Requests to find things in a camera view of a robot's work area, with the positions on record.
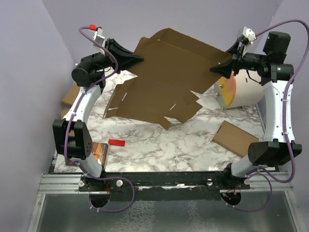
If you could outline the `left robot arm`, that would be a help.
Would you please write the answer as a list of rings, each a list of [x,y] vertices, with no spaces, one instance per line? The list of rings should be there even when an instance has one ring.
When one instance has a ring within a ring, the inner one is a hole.
[[[71,76],[80,91],[63,119],[53,122],[56,152],[65,157],[67,165],[77,165],[84,174],[91,177],[90,185],[97,191],[106,187],[107,179],[102,176],[103,167],[92,154],[92,139],[86,123],[105,88],[104,70],[111,67],[120,73],[144,60],[114,39],[108,39],[104,47],[108,54],[98,52],[83,57],[73,69]]]

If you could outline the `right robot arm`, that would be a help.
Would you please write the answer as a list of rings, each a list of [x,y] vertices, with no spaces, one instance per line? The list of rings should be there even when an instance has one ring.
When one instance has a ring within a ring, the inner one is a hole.
[[[295,167],[295,157],[302,152],[302,145],[295,142],[291,124],[291,93],[294,67],[285,64],[290,35],[283,32],[269,33],[264,54],[249,53],[248,47],[256,40],[255,33],[244,28],[234,45],[227,51],[232,58],[210,68],[211,72],[225,78],[237,75],[240,70],[256,71],[261,77],[266,99],[266,129],[261,142],[251,143],[248,154],[241,160],[230,163],[224,169],[222,184],[233,189],[249,174],[266,167],[284,165],[290,162]]]

